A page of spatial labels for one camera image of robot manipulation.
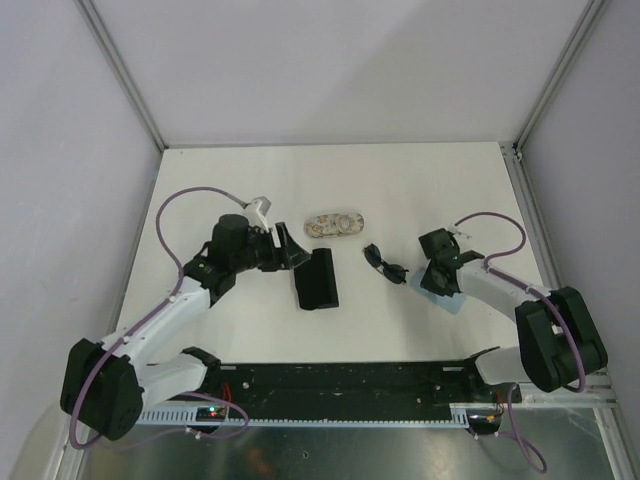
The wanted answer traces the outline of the black rectangular glasses case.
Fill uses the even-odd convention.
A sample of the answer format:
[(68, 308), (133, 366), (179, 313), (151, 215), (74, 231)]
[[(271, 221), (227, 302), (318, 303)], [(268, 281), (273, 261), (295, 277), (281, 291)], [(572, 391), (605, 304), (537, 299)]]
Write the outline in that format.
[(315, 311), (339, 307), (332, 250), (317, 248), (308, 261), (294, 269), (294, 285), (302, 310)]

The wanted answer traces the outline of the black sunglasses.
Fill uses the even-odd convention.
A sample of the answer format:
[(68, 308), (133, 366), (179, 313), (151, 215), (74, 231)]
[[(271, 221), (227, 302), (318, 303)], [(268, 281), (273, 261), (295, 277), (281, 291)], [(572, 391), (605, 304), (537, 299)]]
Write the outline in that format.
[(408, 269), (399, 264), (388, 263), (382, 256), (379, 248), (371, 243), (363, 249), (363, 255), (367, 263), (376, 271), (381, 273), (389, 282), (394, 285), (406, 283)]

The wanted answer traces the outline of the patterned glasses case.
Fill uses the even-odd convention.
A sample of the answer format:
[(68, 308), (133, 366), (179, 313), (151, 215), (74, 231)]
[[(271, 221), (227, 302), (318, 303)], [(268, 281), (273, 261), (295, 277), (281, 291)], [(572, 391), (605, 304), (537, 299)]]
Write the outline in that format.
[(332, 213), (316, 215), (304, 223), (305, 233), (314, 239), (334, 238), (359, 234), (365, 220), (360, 213)]

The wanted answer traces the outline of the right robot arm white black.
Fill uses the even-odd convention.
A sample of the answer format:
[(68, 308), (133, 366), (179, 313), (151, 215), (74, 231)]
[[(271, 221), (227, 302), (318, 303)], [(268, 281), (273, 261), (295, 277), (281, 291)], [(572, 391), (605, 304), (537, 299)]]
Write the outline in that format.
[(580, 390), (586, 377), (608, 364), (608, 353), (581, 293), (527, 283), (488, 261), (462, 251), (444, 228), (419, 238), (428, 261), (420, 287), (440, 298), (465, 295), (514, 322), (518, 345), (497, 347), (473, 357), (461, 376), (463, 393), (484, 401), (498, 384), (529, 382), (543, 392)]

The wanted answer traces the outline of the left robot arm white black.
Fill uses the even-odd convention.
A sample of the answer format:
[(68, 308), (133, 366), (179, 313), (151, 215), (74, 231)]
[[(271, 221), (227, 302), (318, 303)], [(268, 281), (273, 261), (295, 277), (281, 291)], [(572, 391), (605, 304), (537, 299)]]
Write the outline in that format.
[(72, 347), (61, 409), (73, 426), (84, 424), (115, 441), (160, 403), (190, 393), (202, 400), (214, 397), (221, 387), (215, 356), (197, 347), (163, 363), (154, 363), (153, 356), (229, 292), (239, 274), (293, 270), (310, 258), (284, 223), (261, 229), (243, 215), (221, 216), (210, 240), (181, 267), (177, 287), (157, 307), (131, 327)]

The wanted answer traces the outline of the right blue cleaning cloth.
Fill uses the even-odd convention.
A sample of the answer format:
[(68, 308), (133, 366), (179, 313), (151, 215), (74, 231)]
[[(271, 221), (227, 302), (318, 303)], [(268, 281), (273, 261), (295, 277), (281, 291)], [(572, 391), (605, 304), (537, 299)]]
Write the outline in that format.
[(420, 268), (412, 275), (409, 281), (411, 289), (448, 313), (457, 315), (462, 310), (467, 297), (460, 293), (456, 293), (451, 297), (439, 296), (426, 290), (421, 286), (421, 280), (425, 273), (426, 269)]

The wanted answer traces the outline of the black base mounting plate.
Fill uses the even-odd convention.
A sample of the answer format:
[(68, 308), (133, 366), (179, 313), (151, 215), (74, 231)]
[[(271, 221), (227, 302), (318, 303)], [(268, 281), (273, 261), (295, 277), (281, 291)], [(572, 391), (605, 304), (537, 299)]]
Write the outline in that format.
[(496, 405), (508, 383), (487, 385), (471, 361), (225, 364), (207, 374), (197, 393), (254, 411), (331, 409), (403, 412), (454, 403)]

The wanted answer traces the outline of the left aluminium corner post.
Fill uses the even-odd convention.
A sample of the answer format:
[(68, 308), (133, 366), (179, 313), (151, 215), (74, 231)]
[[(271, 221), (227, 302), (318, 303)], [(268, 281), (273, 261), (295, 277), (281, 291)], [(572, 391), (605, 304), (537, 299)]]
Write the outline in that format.
[(163, 135), (96, 3), (75, 0), (74, 4), (154, 147), (158, 152), (164, 152), (167, 144)]

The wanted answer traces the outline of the aluminium corner post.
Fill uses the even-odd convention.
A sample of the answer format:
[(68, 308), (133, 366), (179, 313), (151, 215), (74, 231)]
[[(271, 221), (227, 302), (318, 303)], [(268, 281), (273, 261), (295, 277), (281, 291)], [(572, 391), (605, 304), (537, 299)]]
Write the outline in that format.
[(158, 152), (164, 152), (167, 144), (163, 135), (96, 3), (75, 0), (74, 4), (154, 147)]
[(590, 0), (586, 3), (583, 12), (553, 64), (540, 93), (512, 142), (512, 148), (518, 157), (523, 154), (530, 137), (559, 93), (610, 4), (611, 2), (607, 0)]

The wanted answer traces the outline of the right aluminium corner post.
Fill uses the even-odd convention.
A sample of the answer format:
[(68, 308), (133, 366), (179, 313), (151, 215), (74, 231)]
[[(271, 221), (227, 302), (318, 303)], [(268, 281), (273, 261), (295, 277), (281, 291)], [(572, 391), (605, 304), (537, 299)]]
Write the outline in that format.
[(518, 157), (523, 154), (530, 137), (559, 93), (610, 4), (611, 2), (607, 0), (590, 0), (586, 3), (583, 12), (553, 64), (540, 93), (512, 142), (512, 148)]

